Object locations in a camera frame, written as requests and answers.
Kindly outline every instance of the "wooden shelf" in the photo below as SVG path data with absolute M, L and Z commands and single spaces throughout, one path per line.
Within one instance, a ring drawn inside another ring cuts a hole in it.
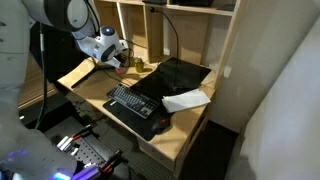
M 181 11 L 189 11 L 189 12 L 198 12 L 198 13 L 206 13 L 206 14 L 216 14 L 222 16 L 233 16 L 234 12 L 231 11 L 222 11 L 217 10 L 220 6 L 213 7 L 192 7 L 192 6 L 179 6 L 179 5 L 157 5 L 157 4 L 148 4 L 143 3 L 141 0 L 100 0 L 107 2 L 116 2 L 122 4 L 131 4 L 131 5 L 144 5 L 148 7 L 157 7 L 163 9 L 172 9 L 172 10 L 181 10 Z

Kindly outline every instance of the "black keyboard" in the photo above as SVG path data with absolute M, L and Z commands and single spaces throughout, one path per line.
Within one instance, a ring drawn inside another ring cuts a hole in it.
M 144 119 L 159 106 L 159 102 L 121 84 L 110 90 L 107 96 Z

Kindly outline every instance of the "white wall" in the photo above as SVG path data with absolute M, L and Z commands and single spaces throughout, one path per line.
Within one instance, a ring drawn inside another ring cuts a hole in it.
M 249 121 L 226 179 L 318 180 L 319 107 L 320 18 Z
M 249 0 L 229 58 L 231 75 L 223 80 L 209 118 L 239 132 L 317 16 L 318 7 L 312 0 Z M 221 26 L 214 26 L 216 19 L 212 18 L 209 48 L 220 41 L 217 34 L 223 34 L 224 24 L 218 21 Z M 211 50 L 204 57 L 204 64 L 216 63 Z

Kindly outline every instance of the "black mat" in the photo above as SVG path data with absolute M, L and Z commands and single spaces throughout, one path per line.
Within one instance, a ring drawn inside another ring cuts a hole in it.
M 173 96 L 197 89 L 203 79 L 209 74 L 210 69 L 200 67 L 176 58 L 171 58 L 161 63 L 158 68 L 143 78 L 131 88 L 160 102 L 158 107 L 147 119 L 143 119 L 131 110 L 112 102 L 106 102 L 103 107 L 130 127 L 133 131 L 149 141 L 155 135 L 151 127 L 157 121 L 170 118 L 162 106 L 163 96 Z

